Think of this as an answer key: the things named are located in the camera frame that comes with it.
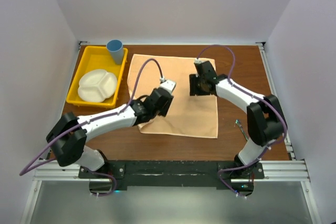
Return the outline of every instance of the white plate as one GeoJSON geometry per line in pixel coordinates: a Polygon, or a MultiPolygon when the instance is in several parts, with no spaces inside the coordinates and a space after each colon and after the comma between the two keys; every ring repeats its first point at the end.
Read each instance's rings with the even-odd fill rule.
{"type": "Polygon", "coordinates": [[[117,78],[104,69],[96,69],[79,80],[78,95],[86,102],[103,102],[115,93],[117,78]]]}

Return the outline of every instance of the metal frame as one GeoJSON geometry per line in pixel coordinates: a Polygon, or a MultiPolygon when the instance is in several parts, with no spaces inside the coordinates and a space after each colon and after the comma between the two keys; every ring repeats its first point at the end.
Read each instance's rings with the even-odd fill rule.
{"type": "MultiPolygon", "coordinates": [[[[90,44],[87,41],[81,41],[79,43],[79,49],[81,45],[90,44]]],[[[273,83],[271,72],[269,69],[267,56],[262,43],[256,43],[259,47],[260,55],[266,76],[271,89],[272,94],[276,95],[276,89],[273,83]]],[[[289,136],[285,139],[285,145],[291,161],[261,161],[265,178],[255,179],[258,182],[301,182],[302,190],[306,199],[306,203],[310,212],[312,222],[314,224],[322,223],[321,217],[318,213],[317,204],[313,197],[310,179],[306,163],[304,161],[297,161],[293,151],[293,147],[289,136]]],[[[60,167],[56,161],[50,162],[40,168],[36,169],[33,177],[33,184],[27,199],[27,204],[21,219],[21,224],[30,223],[32,218],[38,194],[41,188],[42,181],[91,181],[102,182],[109,181],[108,179],[79,179],[79,165],[69,165],[67,167],[60,167]]],[[[247,182],[247,179],[233,179],[233,182],[247,182]]]]}

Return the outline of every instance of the yellow tray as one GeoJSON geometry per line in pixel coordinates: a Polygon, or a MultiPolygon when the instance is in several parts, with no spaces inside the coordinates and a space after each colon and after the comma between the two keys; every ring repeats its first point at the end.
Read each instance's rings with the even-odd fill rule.
{"type": "Polygon", "coordinates": [[[120,83],[122,80],[122,74],[124,72],[125,64],[127,62],[127,48],[124,48],[124,58],[121,65],[114,63],[110,53],[106,47],[99,46],[87,46],[83,52],[82,58],[79,62],[74,80],[71,83],[68,95],[67,103],[71,103],[77,106],[95,106],[113,109],[116,107],[118,99],[118,92],[120,83]],[[84,74],[95,69],[105,69],[107,72],[114,73],[118,79],[117,88],[114,95],[105,99],[103,102],[85,102],[78,95],[79,80],[84,74]]]}

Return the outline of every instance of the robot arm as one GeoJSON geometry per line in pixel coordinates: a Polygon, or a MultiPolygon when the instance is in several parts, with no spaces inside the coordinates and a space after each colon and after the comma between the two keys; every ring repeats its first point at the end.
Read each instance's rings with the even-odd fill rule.
{"type": "Polygon", "coordinates": [[[145,95],[144,101],[135,99],[129,104],[94,115],[75,117],[72,112],[63,115],[48,134],[47,142],[75,125],[82,126],[64,135],[51,146],[58,164],[68,166],[75,163],[92,171],[99,170],[105,164],[106,158],[101,151],[93,150],[85,144],[106,132],[145,123],[157,115],[166,116],[175,86],[174,81],[165,80],[150,95],[145,95]]]}
{"type": "Polygon", "coordinates": [[[229,80],[225,74],[218,76],[209,61],[202,62],[196,59],[194,64],[197,74],[189,76],[190,95],[213,94],[230,101],[247,114],[250,138],[235,157],[235,161],[241,165],[250,164],[263,153],[267,145],[284,132],[281,122],[273,111],[260,101],[266,100],[284,118],[277,97],[254,93],[229,80]]]}

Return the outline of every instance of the wooden tabletop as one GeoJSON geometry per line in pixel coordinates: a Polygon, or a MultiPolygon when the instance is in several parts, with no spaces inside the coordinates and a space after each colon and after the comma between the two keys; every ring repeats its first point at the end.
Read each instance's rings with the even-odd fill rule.
{"type": "MultiPolygon", "coordinates": [[[[125,45],[128,48],[128,62],[120,86],[117,106],[129,100],[127,88],[128,70],[133,54],[196,57],[206,46],[175,45],[125,45]]],[[[257,46],[230,46],[236,55],[236,67],[232,78],[246,88],[261,94],[270,94],[270,89],[257,46]]],[[[80,49],[76,64],[81,59],[85,46],[80,49]]],[[[216,61],[218,73],[228,74],[232,64],[231,54],[219,47],[209,49],[203,57],[216,61]]],[[[108,159],[123,160],[190,160],[216,161],[233,160],[244,147],[246,140],[238,127],[234,127],[236,119],[242,122],[247,131],[246,114],[224,99],[218,101],[218,138],[194,138],[172,135],[141,134],[138,127],[119,129],[100,135],[87,143],[90,148],[102,150],[108,159]]],[[[88,115],[106,109],[74,106],[66,103],[63,113],[72,111],[75,115],[88,115]]],[[[263,160],[288,160],[285,144],[272,147],[264,155],[263,160]]]]}

